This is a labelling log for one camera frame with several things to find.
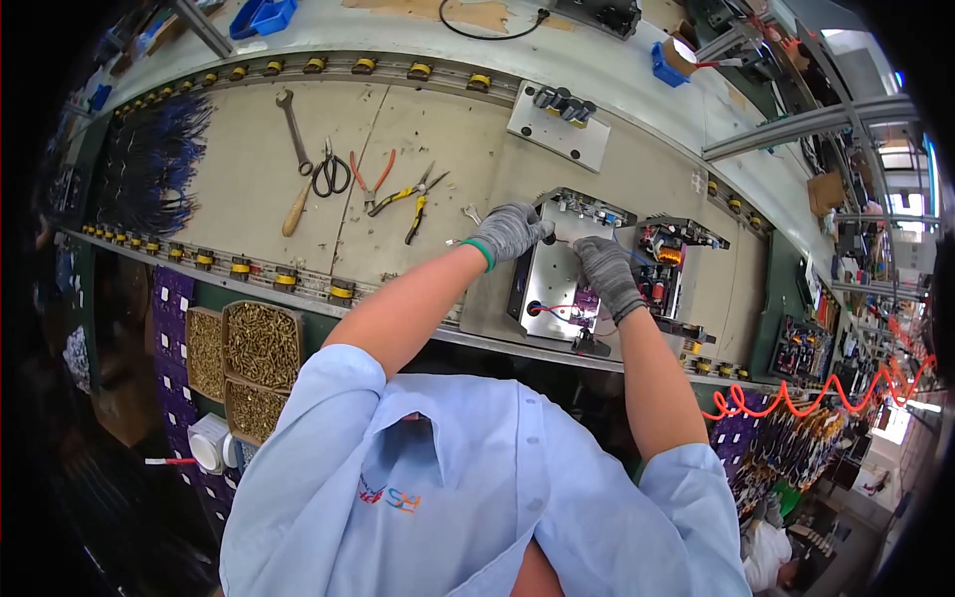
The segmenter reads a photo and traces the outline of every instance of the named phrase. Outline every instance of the capacitor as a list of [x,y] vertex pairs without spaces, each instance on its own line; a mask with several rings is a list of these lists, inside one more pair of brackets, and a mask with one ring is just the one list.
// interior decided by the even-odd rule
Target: capacitor
[[581,111],[581,106],[583,106],[583,104],[579,99],[568,99],[567,105],[561,110],[561,118],[564,120],[573,119],[573,117]]
[[554,91],[553,87],[541,87],[541,90],[534,96],[534,105],[538,108],[546,108],[554,101],[556,96],[557,92]]
[[575,115],[574,118],[579,122],[587,122],[595,112],[597,112],[597,105],[592,101],[585,101],[581,104],[581,109],[577,111],[577,115]]
[[549,107],[560,114],[563,112],[563,109],[567,107],[568,101],[570,101],[570,90],[566,87],[558,87],[554,92],[554,98],[551,100]]

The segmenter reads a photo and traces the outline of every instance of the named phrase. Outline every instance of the person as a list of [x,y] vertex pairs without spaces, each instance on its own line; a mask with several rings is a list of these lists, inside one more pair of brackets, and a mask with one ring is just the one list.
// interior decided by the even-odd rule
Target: person
[[639,488],[517,381],[399,373],[478,276],[553,231],[496,207],[342,318],[244,473],[226,595],[749,594],[723,467],[616,243],[573,247],[620,332]]
[[810,566],[793,557],[793,545],[779,510],[779,496],[772,494],[761,500],[753,516],[740,526],[740,556],[753,593],[775,586],[808,588]]

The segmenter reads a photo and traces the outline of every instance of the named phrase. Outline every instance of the red-handled pliers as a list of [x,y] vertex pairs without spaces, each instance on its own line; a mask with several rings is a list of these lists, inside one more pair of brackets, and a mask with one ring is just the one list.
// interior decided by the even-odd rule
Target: red-handled pliers
[[358,181],[358,186],[360,186],[361,190],[365,192],[365,211],[368,211],[374,207],[374,194],[378,192],[378,187],[381,186],[381,183],[384,182],[388,177],[388,173],[392,171],[392,164],[394,164],[394,150],[392,149],[392,156],[388,159],[388,165],[385,166],[385,171],[381,173],[381,177],[378,178],[378,182],[374,184],[374,188],[371,190],[365,186],[365,181],[363,181],[361,175],[358,174],[358,166],[355,165],[355,152],[351,152],[349,154],[349,161],[351,162],[351,172],[354,173],[355,179]]

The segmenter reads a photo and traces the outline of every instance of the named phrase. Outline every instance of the gray work glove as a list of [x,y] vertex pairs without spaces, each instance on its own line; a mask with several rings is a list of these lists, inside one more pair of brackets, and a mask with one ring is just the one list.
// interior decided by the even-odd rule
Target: gray work glove
[[599,236],[588,236],[577,239],[574,252],[581,258],[587,282],[613,315],[613,323],[619,326],[631,311],[647,306],[637,290],[629,256],[622,246]]
[[463,245],[474,245],[487,258],[487,269],[523,255],[554,233],[554,223],[541,220],[530,203],[507,203],[491,210]]

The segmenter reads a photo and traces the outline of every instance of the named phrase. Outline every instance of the green wristband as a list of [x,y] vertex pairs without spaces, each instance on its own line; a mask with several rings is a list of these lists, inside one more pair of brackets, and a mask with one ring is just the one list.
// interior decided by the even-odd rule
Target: green wristband
[[487,260],[487,269],[484,270],[484,273],[487,273],[491,271],[492,269],[494,269],[494,257],[491,257],[491,253],[486,248],[484,248],[484,245],[482,245],[478,241],[468,239],[466,241],[461,241],[457,245],[458,246],[461,246],[461,245],[476,246],[477,250],[479,250],[481,252],[481,255],[484,256],[484,259]]

